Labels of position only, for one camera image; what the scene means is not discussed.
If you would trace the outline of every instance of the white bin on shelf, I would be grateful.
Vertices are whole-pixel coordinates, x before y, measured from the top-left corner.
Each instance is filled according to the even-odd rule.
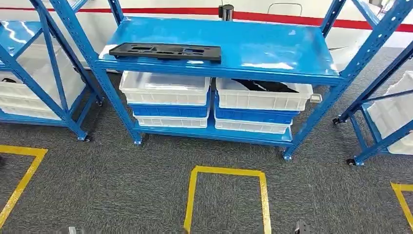
[[[85,88],[80,75],[60,47],[54,47],[60,77],[65,91],[68,108]],[[52,65],[46,45],[32,44],[18,58],[19,64],[32,76],[39,86],[60,106]],[[0,81],[0,109],[5,113],[60,119],[35,93],[10,72],[0,72],[0,80],[11,78],[16,83]]]
[[[389,94],[396,94],[396,93],[401,93],[405,92],[408,90],[413,89],[413,71],[407,71],[404,73],[402,79],[400,79],[396,84],[391,85],[385,95]],[[385,108],[385,110],[389,110],[393,106],[397,106],[397,108],[404,113],[404,118],[403,122],[405,121],[410,121],[413,119],[413,108],[411,107],[411,103],[413,100],[413,94],[408,94],[408,95],[402,95],[398,97],[391,97],[391,98],[386,98],[380,101],[377,101],[377,103],[380,103],[380,105]]]
[[[209,77],[125,71],[119,89],[128,103],[203,106]]]
[[[13,115],[60,120],[59,116],[57,116],[52,110],[44,110],[40,108],[27,108],[25,106],[9,106],[9,105],[2,105],[0,109],[5,113],[13,114]]]
[[[174,127],[174,128],[206,128],[208,115],[204,118],[169,117],[169,116],[135,116],[140,126]]]
[[[67,106],[69,109],[73,105],[76,98],[83,91],[85,86],[86,86],[85,83],[83,83],[83,81],[80,79],[80,76],[77,73],[73,74],[72,80],[68,79],[63,83],[63,88],[64,88],[65,96],[66,96],[66,102],[67,102]],[[48,94],[60,107],[62,107],[59,92],[57,91],[57,88],[53,89]],[[2,108],[3,105],[23,107],[23,108],[28,108],[28,109],[30,108],[43,109],[43,110],[49,110],[52,112],[52,110],[37,96],[26,97],[26,96],[17,96],[17,95],[15,96],[0,95],[0,108]]]
[[[215,112],[215,128],[223,130],[255,132],[255,133],[274,133],[284,134],[285,131],[293,124],[281,124],[281,123],[266,123],[266,122],[252,122],[243,120],[232,119],[219,119],[216,118]]]
[[[382,138],[387,137],[407,123],[403,120],[405,117],[400,113],[397,106],[393,106],[393,108],[384,107],[383,102],[377,101],[367,111]],[[392,154],[413,155],[413,133],[403,137],[387,149]]]
[[[311,84],[284,83],[298,93],[250,91],[228,78],[217,78],[216,84],[221,108],[303,111],[313,95]]]

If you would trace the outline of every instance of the floor marking square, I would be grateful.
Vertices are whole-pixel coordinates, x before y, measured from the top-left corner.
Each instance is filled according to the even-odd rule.
[[[410,228],[413,231],[413,215],[412,212],[410,212],[409,206],[406,203],[406,199],[404,199],[404,196],[402,192],[413,192],[413,184],[394,184],[391,183],[392,188],[394,190],[394,193],[397,196],[397,199],[399,200],[401,209],[404,212],[404,215],[406,216],[407,222],[410,225]]]
[[[17,203],[20,195],[23,193],[24,188],[26,188],[27,184],[29,183],[30,179],[32,178],[33,174],[36,172],[38,166],[40,165],[41,161],[44,158],[44,155],[47,153],[48,150],[46,149],[36,149],[36,148],[28,148],[28,147],[19,147],[19,146],[9,146],[9,145],[0,145],[0,153],[6,154],[14,154],[14,155],[22,155],[22,156],[34,156],[35,159],[33,160],[32,164],[30,165],[29,169],[27,169],[26,174],[24,174],[23,178],[20,180],[19,184],[17,185],[16,189],[10,196],[9,200],[7,201],[5,207],[0,213],[0,229],[2,228],[3,224],[5,223],[7,217],[11,213],[14,208],[14,205]]]
[[[197,179],[198,172],[226,174],[226,175],[234,175],[234,176],[259,177],[260,190],[261,190],[261,204],[263,207],[264,233],[265,234],[271,233],[270,209],[268,205],[268,191],[267,191],[267,181],[265,178],[265,173],[261,171],[256,171],[256,170],[232,169],[232,168],[222,168],[222,167],[204,167],[204,166],[195,166],[195,168],[191,172],[191,177],[189,179],[187,212],[186,212],[185,221],[184,221],[184,229],[188,233],[190,233],[191,223],[192,223],[192,211],[193,211],[196,179]]]

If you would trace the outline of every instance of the black object in bin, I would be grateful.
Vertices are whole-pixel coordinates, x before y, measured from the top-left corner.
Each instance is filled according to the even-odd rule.
[[[249,79],[232,79],[251,91],[269,91],[269,92],[283,92],[283,93],[298,93],[294,89],[288,88],[286,84],[274,81],[261,81]]]
[[[198,59],[221,63],[220,46],[125,42],[109,50],[109,54],[115,57]]]
[[[2,80],[2,82],[16,83],[16,81],[15,81],[15,80],[10,79],[10,78],[4,78],[4,79]]]

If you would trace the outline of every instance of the shelf top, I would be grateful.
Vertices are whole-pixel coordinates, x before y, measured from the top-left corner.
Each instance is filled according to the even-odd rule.
[[[0,46],[17,58],[41,32],[40,22],[0,20]],[[5,70],[1,60],[0,70]]]
[[[124,42],[221,46],[222,63],[108,54]],[[318,27],[197,19],[125,17],[97,61],[108,69],[228,78],[339,78]]]

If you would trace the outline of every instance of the blue metal shelf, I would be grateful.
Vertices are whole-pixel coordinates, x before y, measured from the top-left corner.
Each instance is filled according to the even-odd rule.
[[[125,17],[119,0],[108,0],[118,28],[104,50],[98,55],[88,40],[71,6],[64,0],[50,0],[82,55],[89,63],[96,79],[111,101],[135,144],[140,144],[140,133],[200,137],[239,142],[285,146],[284,159],[302,144],[315,125],[333,106],[347,87],[370,62],[413,7],[413,1],[397,1],[380,22],[364,12],[376,24],[372,33],[355,57],[342,72],[337,72],[325,37],[346,0],[333,0],[321,27],[263,24],[252,22],[159,19]],[[204,60],[157,60],[155,58],[109,55],[109,50],[124,42],[172,43],[220,46],[222,63]],[[206,129],[141,127],[131,119],[106,69],[143,71],[166,74],[242,78],[278,82],[330,85],[323,101],[291,137],[216,130],[211,116]]]
[[[17,58],[42,33],[41,22],[0,20],[0,46]],[[0,71],[8,70],[0,59]]]
[[[375,123],[372,121],[370,114],[367,112],[373,101],[392,98],[402,95],[408,95],[413,92],[413,90],[395,93],[391,95],[385,95],[381,97],[370,98],[375,91],[377,91],[406,61],[413,57],[413,41],[394,59],[390,65],[384,69],[384,71],[366,88],[363,93],[341,114],[338,118],[334,119],[334,123],[343,123],[347,119],[350,119],[354,131],[356,133],[357,139],[360,142],[362,151],[359,155],[355,156],[354,159],[348,159],[347,163],[355,165],[364,165],[364,161],[370,157],[373,157],[377,153],[384,153],[389,155],[398,155],[392,154],[388,151],[388,147],[393,145],[395,142],[401,140],[403,137],[410,133],[410,130],[413,129],[413,120],[406,123],[404,126],[400,127],[398,130],[394,131],[385,138],[381,137],[380,131],[377,129]],[[367,126],[369,127],[370,133],[374,140],[374,144],[367,146],[364,140],[364,137],[361,133],[361,130],[357,124],[357,121],[354,117],[354,114],[357,111],[361,111]]]
[[[289,128],[284,134],[252,133],[215,129],[215,119],[212,114],[209,115],[207,128],[142,127],[139,126],[138,121],[136,121],[134,130],[150,134],[197,137],[285,147],[291,146],[291,141],[293,139]]]
[[[108,54],[108,48],[134,41],[221,46],[222,63]],[[105,69],[315,84],[344,81],[320,29],[312,26],[127,17],[107,44],[96,61]]]
[[[81,124],[86,117],[92,103],[95,101],[101,105],[102,96],[97,87],[91,82],[89,74],[85,71],[80,61],[77,59],[74,51],[63,36],[62,32],[56,25],[52,16],[41,0],[30,0],[37,11],[40,22],[32,21],[0,21],[0,71],[9,71],[19,78],[40,100],[42,100],[61,120],[35,118],[20,115],[10,115],[0,111],[0,122],[51,125],[67,127],[77,135],[79,140],[88,139],[87,132],[81,129]],[[78,10],[86,0],[79,0],[74,9]],[[53,75],[56,82],[57,91],[60,97],[61,107],[39,86],[39,84],[30,76],[30,74],[17,62],[24,50],[43,33],[47,52],[50,58]],[[86,84],[86,88],[74,101],[71,109],[68,109],[65,92],[63,89],[60,71],[57,65],[56,55],[53,49],[52,36],[60,44],[69,60],[79,72],[80,77]],[[80,112],[77,120],[72,118],[77,106],[81,103],[82,97],[85,96],[86,90],[90,96],[85,107]]]

